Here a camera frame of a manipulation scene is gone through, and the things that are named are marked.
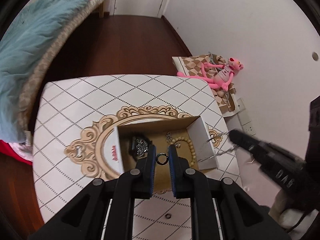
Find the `white cardboard box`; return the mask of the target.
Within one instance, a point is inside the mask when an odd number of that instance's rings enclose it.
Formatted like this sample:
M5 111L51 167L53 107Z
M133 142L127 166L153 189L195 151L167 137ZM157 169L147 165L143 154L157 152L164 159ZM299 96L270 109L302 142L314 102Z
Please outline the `white cardboard box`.
M168 133L179 144L178 156L187 159L189 166L203 173L218 168L216 150L201 116L175 118L160 114L131 116L105 126L98 136L95 157L106 172L107 179L118 178L135 167L136 161L129 155L129 141L134 134L143 134L156 146L159 162L155 168L154 191L171 188L169 163L166 161L171 144Z

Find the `black watch in box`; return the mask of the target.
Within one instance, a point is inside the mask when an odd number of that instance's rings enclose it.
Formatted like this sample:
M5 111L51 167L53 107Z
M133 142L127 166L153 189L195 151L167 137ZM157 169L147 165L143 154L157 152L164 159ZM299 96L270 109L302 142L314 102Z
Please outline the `black watch in box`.
M149 150L152 141L143 134L134 134L129 141L129 155L134 161L144 158Z

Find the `beige patterned mattress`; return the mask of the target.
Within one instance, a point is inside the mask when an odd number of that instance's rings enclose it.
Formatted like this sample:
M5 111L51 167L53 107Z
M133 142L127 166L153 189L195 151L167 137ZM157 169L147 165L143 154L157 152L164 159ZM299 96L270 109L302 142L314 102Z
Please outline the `beige patterned mattress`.
M103 3L104 0L90 0L84 8L75 13L75 16L73 16L71 20L69 20L58 32L57 38L42 55L31 76L24 83L18 98L17 120L22 128L25 141L31 140L31 131L29 131L28 125L38 91L40 90L41 83L44 80L50 64L59 53L72 32L89 16L90 13L92 13L100 5L103 5Z

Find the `wall socket strip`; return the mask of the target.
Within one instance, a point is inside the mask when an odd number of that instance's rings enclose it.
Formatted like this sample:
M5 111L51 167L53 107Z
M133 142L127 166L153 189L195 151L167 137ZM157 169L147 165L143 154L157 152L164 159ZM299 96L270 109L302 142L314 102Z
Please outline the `wall socket strip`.
M246 109L242 98L237 100L240 111L238 112L238 119L240 125L245 133L250 136L256 135L255 129L253 128L252 120L249 117L248 110Z

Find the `light blue duvet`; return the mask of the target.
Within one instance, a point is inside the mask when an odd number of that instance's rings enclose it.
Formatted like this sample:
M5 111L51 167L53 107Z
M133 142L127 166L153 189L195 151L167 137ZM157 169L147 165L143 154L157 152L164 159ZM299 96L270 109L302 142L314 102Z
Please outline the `light blue duvet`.
M58 32L90 0L30 0L1 39L1 140L24 143L18 98Z

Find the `pink panther plush toy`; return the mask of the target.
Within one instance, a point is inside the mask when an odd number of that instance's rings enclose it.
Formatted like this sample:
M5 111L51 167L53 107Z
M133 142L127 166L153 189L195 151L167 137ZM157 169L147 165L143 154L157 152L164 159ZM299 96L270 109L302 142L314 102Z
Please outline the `pink panther plush toy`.
M206 69L219 68L215 76L211 79L206 75ZM229 90L229 85L233 81L233 77L237 75L244 65L236 58L230 57L225 64L211 64L209 62L201 63L201 76L186 76L182 72L177 72L178 77L195 78L206 81L211 89L223 89L225 92Z

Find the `patterned tablecloth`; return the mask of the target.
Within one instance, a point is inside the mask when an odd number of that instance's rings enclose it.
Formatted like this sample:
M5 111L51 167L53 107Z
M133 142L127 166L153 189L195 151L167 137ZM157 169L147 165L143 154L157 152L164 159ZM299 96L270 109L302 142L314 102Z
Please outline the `patterned tablecloth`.
M121 173L113 129L201 116L210 135L227 131L207 84L163 75L105 75L46 84L33 142L34 186L50 220L94 178Z

